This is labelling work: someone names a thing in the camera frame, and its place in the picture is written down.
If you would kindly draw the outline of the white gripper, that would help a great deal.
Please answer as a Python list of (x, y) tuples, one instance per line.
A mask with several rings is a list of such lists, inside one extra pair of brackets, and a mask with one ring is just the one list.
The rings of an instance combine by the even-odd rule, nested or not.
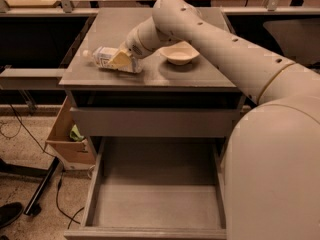
[(119, 69), (131, 64), (131, 56), (137, 59), (144, 59), (152, 54), (152, 51), (145, 48), (139, 39), (138, 32), (131, 31), (126, 40), (121, 43), (119, 49), (108, 61), (112, 69)]

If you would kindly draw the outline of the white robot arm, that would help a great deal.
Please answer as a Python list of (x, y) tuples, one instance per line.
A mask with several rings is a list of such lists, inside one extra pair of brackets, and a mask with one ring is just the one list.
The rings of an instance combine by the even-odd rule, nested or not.
[(157, 0), (113, 67), (176, 40), (191, 44), (255, 103), (224, 155), (227, 240), (320, 240), (320, 77), (205, 22), (183, 0)]

